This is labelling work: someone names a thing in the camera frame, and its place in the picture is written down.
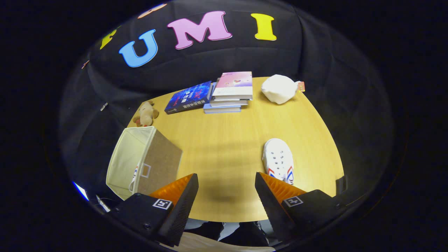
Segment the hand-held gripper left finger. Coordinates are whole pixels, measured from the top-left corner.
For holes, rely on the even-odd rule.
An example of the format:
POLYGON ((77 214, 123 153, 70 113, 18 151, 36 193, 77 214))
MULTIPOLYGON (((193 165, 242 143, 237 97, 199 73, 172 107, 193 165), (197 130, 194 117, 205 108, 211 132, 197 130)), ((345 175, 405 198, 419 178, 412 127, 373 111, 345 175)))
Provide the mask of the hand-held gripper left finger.
POLYGON ((196 173, 150 195, 134 193, 110 210, 110 217, 144 239, 178 246, 199 188, 196 173))

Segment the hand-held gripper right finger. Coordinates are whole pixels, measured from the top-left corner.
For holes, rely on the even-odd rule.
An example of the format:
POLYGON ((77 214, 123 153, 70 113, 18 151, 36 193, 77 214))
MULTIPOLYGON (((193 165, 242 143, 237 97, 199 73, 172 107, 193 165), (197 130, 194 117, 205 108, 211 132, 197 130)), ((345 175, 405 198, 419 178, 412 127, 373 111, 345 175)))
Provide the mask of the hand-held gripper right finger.
POLYGON ((259 199, 282 242, 314 236, 347 211, 345 204, 321 190, 305 192, 261 172, 255 177, 259 199))

